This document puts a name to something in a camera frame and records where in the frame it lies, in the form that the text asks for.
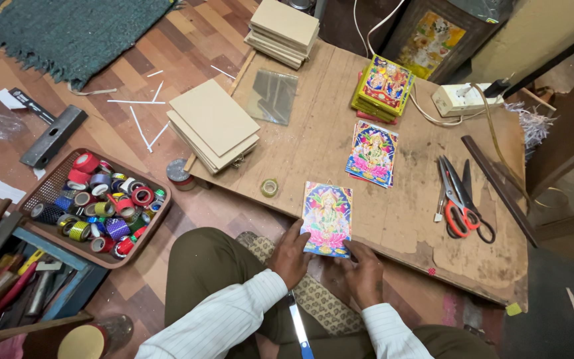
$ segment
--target green rug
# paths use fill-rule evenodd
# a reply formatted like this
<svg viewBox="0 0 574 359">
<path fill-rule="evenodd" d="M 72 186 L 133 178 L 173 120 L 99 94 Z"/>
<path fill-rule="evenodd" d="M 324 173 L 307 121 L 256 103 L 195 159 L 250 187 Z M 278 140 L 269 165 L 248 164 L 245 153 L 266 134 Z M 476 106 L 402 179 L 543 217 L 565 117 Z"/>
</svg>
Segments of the green rug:
<svg viewBox="0 0 574 359">
<path fill-rule="evenodd" d="M 170 0 L 12 0 L 0 13 L 0 47 L 24 69 L 45 69 L 55 82 L 80 90 L 171 6 Z"/>
</svg>

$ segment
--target stack of mdf boards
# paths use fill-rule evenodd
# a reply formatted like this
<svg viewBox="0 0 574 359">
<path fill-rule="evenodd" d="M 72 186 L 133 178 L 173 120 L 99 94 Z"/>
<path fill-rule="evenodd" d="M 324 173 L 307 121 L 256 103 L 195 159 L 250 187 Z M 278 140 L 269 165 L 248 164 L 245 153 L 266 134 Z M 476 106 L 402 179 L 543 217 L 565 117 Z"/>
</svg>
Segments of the stack of mdf boards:
<svg viewBox="0 0 574 359">
<path fill-rule="evenodd" d="M 318 36 L 318 20 L 276 0 L 263 0 L 251 17 L 245 43 L 299 69 Z"/>
<path fill-rule="evenodd" d="M 172 129 L 212 174 L 256 146 L 260 127 L 214 79 L 174 98 L 170 105 Z"/>
</svg>

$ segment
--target wooden workbench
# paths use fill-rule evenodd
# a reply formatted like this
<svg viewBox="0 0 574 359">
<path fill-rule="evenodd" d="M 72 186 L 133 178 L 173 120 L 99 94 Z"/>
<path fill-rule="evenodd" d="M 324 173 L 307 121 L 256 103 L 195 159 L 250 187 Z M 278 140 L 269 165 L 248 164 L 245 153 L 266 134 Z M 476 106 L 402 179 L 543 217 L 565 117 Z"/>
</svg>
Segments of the wooden workbench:
<svg viewBox="0 0 574 359">
<path fill-rule="evenodd" d="M 350 178 L 344 168 L 359 119 L 349 102 L 358 72 L 369 60 L 322 41 L 312 51 L 312 60 L 299 71 L 261 53 L 251 59 L 247 70 L 239 73 L 233 98 L 247 107 L 260 68 L 296 75 L 299 83 L 289 126 L 258 121 L 259 146 L 245 156 L 238 170 L 229 168 L 212 176 L 196 161 L 191 174 L 296 217 L 302 214 L 305 181 L 352 188 L 352 240 L 419 271 L 435 268 L 435 276 L 443 281 L 504 305 L 518 302 L 525 310 L 526 239 L 460 140 L 472 135 L 487 158 L 498 161 L 484 115 L 443 128 L 429 123 L 409 102 L 398 125 L 385 125 L 399 134 L 393 188 Z M 416 88 L 422 109 L 439 118 L 430 98 L 437 85 L 418 79 Z M 519 119 L 504 109 L 492 110 L 492 117 L 502 152 L 523 181 L 524 135 Z M 458 171 L 471 159 L 473 200 L 498 232 L 494 244 L 484 243 L 477 233 L 451 239 L 444 222 L 433 222 L 441 186 L 436 164 L 440 155 L 446 155 Z M 279 192 L 273 198 L 260 192 L 266 178 L 278 181 Z"/>
</svg>

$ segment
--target white striped shirt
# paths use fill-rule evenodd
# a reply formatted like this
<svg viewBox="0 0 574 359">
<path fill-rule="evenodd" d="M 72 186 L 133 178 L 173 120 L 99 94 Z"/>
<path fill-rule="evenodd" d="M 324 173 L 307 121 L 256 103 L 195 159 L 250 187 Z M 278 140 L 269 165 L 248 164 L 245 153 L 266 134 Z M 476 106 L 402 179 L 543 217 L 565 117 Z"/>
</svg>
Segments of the white striped shirt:
<svg viewBox="0 0 574 359">
<path fill-rule="evenodd" d="M 137 359 L 224 358 L 260 327 L 263 314 L 285 295 L 283 279 L 269 269 L 232 284 L 146 340 Z M 431 358 L 391 305 L 370 306 L 362 317 L 378 358 Z"/>
</svg>

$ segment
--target brown plastic tray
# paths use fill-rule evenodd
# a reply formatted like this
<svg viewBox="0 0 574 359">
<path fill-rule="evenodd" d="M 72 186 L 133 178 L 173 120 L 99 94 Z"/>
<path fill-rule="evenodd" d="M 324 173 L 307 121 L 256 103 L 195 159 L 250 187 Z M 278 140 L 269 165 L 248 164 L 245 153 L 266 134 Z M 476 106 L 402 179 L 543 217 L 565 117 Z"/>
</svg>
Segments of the brown plastic tray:
<svg viewBox="0 0 574 359">
<path fill-rule="evenodd" d="M 152 190 L 162 189 L 166 193 L 163 206 L 161 209 L 159 209 L 154 218 L 152 218 L 145 232 L 139 237 L 139 240 L 134 244 L 134 247 L 130 253 L 125 258 L 123 258 L 123 260 L 115 259 L 109 253 L 95 253 L 90 249 L 90 241 L 85 241 L 83 243 L 73 241 L 68 237 L 61 236 L 57 232 L 56 225 L 35 222 L 29 218 L 30 211 L 36 206 L 37 203 L 53 203 L 54 200 L 59 197 L 63 185 L 68 179 L 68 172 L 70 171 L 70 168 L 72 168 L 72 163 L 77 157 L 85 152 L 90 152 L 97 156 L 99 159 L 107 161 L 112 165 L 116 172 L 123 173 L 128 177 L 134 177 L 140 181 L 144 181 Z M 170 203 L 172 199 L 169 186 L 160 182 L 158 179 L 146 175 L 136 168 L 127 165 L 118 159 L 115 159 L 114 157 L 106 155 L 99 150 L 94 148 L 77 148 L 70 153 L 63 154 L 59 156 L 59 158 L 53 159 L 52 161 L 58 163 L 57 167 L 44 175 L 42 180 L 37 183 L 17 205 L 17 211 L 20 211 L 24 214 L 24 216 L 29 218 L 23 226 L 29 231 L 39 234 L 47 240 L 53 241 L 61 247 L 64 247 L 65 249 L 68 249 L 73 253 L 76 253 L 79 256 L 84 257 L 104 268 L 114 269 L 130 262 L 130 259 L 139 254 L 139 252 L 145 247 L 152 235 L 156 232 L 161 223 L 163 223 L 165 215 L 170 210 Z"/>
</svg>

